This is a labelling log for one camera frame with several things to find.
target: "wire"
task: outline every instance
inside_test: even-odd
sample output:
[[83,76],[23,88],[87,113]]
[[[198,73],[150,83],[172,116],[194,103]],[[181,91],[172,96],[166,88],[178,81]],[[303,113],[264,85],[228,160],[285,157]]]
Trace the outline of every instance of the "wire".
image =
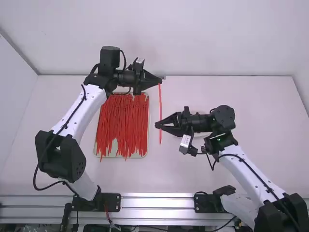
[[[207,159],[208,159],[208,162],[211,166],[211,170],[214,170],[214,166],[215,164],[218,162],[215,160],[215,162],[213,163],[213,165],[211,165],[211,162],[210,162],[210,159],[209,159],[209,156],[208,154],[207,155]],[[296,229],[298,231],[300,231],[300,227],[299,225],[297,224],[297,222],[295,221],[295,219],[293,218],[293,216],[291,215],[291,213],[288,211],[288,209],[285,207],[285,205],[280,201],[279,197],[274,193],[274,190],[269,187],[269,185],[256,173],[256,171],[241,157],[235,155],[235,154],[223,154],[221,156],[218,157],[218,160],[221,158],[221,157],[225,157],[225,156],[233,156],[233,157],[236,157],[239,159],[240,162],[243,162],[249,169],[251,172],[253,172],[253,174],[262,182],[262,184],[267,188],[267,190],[276,198],[276,200],[278,201],[279,205],[284,209],[285,213],[287,214],[287,216],[290,218],[290,220],[292,221],[292,223],[294,224],[294,226],[296,227]]]
[[122,55],[124,56],[124,67],[122,69],[122,71],[126,70],[126,56],[125,53],[123,52],[123,50],[120,50],[120,52],[122,53]]
[[215,231],[218,231],[218,230],[221,230],[222,228],[224,228],[225,226],[227,226],[230,222],[232,222],[235,218],[237,218],[236,216],[233,216],[226,224],[222,225],[221,227],[215,229],[215,230],[212,230],[212,231],[205,231],[205,232],[215,232]]
[[39,163],[42,161],[42,159],[44,158],[44,156],[46,155],[46,152],[47,150],[49,149],[49,147],[52,145],[53,141],[55,140],[55,138],[57,137],[57,135],[59,135],[64,129],[67,129],[68,128],[68,123],[69,121],[71,120],[71,118],[73,117],[73,115],[76,113],[76,111],[78,110],[78,108],[82,105],[82,103],[84,101],[87,100],[86,98],[86,90],[85,90],[85,87],[83,85],[81,85],[82,88],[83,88],[83,91],[84,91],[84,96],[82,98],[82,100],[79,102],[79,104],[77,105],[77,107],[74,109],[74,111],[72,112],[72,114],[69,116],[68,120],[63,124],[63,126],[60,128],[60,130],[53,136],[53,138],[49,141],[49,143],[47,144],[46,148],[44,149],[42,155],[41,155],[41,158],[39,159],[39,162],[35,168],[35,171],[34,171],[34,174],[33,174],[33,187],[35,190],[37,191],[43,191],[43,190],[46,190],[46,189],[49,189],[50,187],[56,185],[56,184],[63,184],[65,186],[67,186],[69,188],[69,190],[71,190],[76,196],[78,196],[77,192],[75,192],[71,187],[70,185],[68,185],[68,183],[66,181],[63,181],[63,180],[60,180],[60,181],[57,181],[57,182],[54,182],[52,183],[51,185],[48,185],[44,188],[39,188],[37,187],[37,184],[36,184],[36,178],[37,178],[37,173],[38,173],[38,170],[39,170]]
[[152,228],[152,229],[156,229],[156,230],[160,230],[160,231],[168,231],[166,229],[161,229],[161,228],[157,228],[157,227],[154,227],[154,226],[140,226],[140,227]]
[[78,210],[76,211],[76,225],[78,225]]
[[204,195],[208,195],[208,193],[206,193],[206,192],[199,191],[199,192],[196,192],[196,193],[194,194],[194,196],[197,195],[197,194],[200,194],[200,193],[201,193],[201,194],[204,194]]
[[113,93],[113,92],[112,92],[112,95],[127,95],[127,94],[129,94],[130,92],[131,92],[131,87],[129,88],[129,91],[126,92],[126,93]]
[[122,232],[133,232],[135,231],[135,229],[137,228],[138,226],[135,226],[133,229],[131,229],[130,231],[126,231],[126,230],[123,230]]
[[96,71],[96,69],[98,68],[99,64],[95,64],[95,66],[93,66],[93,68],[91,69],[90,73],[94,73]]

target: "black bracket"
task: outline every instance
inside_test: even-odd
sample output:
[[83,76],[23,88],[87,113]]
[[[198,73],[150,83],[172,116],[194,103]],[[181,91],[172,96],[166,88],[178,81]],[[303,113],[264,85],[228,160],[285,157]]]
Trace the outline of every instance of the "black bracket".
[[121,195],[119,193],[99,193],[93,201],[75,196],[72,201],[72,211],[119,212],[120,208]]
[[194,195],[194,211],[198,214],[205,213],[227,213],[222,205],[221,201],[212,194],[195,194]]

